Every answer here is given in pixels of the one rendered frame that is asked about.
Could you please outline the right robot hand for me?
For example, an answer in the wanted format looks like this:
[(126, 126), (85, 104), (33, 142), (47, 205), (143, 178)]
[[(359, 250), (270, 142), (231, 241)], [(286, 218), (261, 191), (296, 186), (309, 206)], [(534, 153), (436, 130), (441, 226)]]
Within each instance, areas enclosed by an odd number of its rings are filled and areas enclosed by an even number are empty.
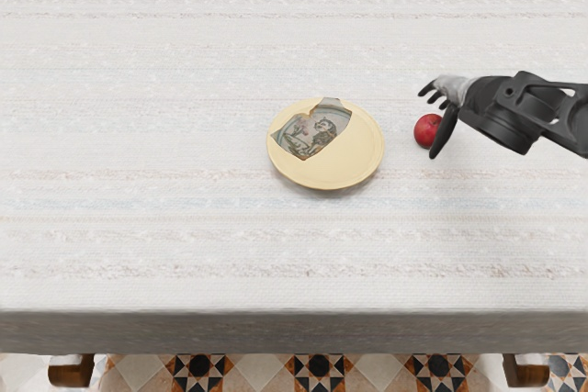
[(427, 99), (428, 104), (433, 104), (440, 97), (445, 98), (445, 101), (439, 106), (439, 109), (444, 110), (445, 114), (437, 129), (432, 147), (429, 149), (431, 160), (441, 152), (450, 139), (458, 122), (459, 110), (466, 101), (467, 92), (477, 80), (478, 77), (440, 75), (419, 91), (418, 96), (425, 96), (431, 91), (435, 92)]

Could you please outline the yellow plate with printed pattern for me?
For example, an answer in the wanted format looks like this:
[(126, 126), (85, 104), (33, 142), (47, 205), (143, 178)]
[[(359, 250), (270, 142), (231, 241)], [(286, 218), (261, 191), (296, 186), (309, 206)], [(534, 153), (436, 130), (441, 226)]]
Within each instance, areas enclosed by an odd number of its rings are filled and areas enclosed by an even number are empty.
[(276, 169), (296, 184), (319, 190), (357, 185), (376, 172), (384, 137), (363, 108), (333, 97), (301, 100), (271, 123), (267, 152)]

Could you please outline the red apple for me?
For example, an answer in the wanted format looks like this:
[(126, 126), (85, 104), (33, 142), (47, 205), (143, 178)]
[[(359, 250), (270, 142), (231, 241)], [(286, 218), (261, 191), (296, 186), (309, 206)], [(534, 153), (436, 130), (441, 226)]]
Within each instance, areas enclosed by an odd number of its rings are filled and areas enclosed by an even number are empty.
[(442, 117), (433, 113), (425, 114), (416, 121), (413, 127), (413, 137), (420, 147), (431, 148), (441, 121)]

